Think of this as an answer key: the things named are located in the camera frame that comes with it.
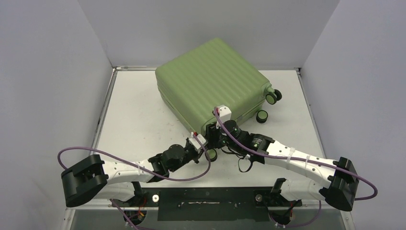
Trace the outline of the green suitcase with blue lining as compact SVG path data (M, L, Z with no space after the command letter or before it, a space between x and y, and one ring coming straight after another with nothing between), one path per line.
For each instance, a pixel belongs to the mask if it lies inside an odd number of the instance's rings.
M220 38L212 39L155 70L162 100L190 132L204 134L216 121L213 109L225 105L238 124L253 117L270 81Z

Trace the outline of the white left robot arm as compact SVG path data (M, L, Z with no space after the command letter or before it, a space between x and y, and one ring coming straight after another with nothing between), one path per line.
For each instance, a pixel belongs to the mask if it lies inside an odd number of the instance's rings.
M104 161L102 151L82 159L61 174L67 207L78 207L92 199L116 199L132 206L143 201L140 183L168 180L190 161L198 161L208 141L197 135L186 140L186 145L174 144L166 151L143 161L130 162L118 157Z

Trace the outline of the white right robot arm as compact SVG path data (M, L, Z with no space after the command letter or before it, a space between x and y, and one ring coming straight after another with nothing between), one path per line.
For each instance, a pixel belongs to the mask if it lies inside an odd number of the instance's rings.
M241 130L234 120L223 125L225 130L216 123L206 126L205 138L210 147L227 147L251 163L278 166L305 177L298 181L277 179L276 188L271 191L275 204L305 199L325 201L342 211L353 209L359 179L351 160L344 157L324 159L306 154L271 137Z

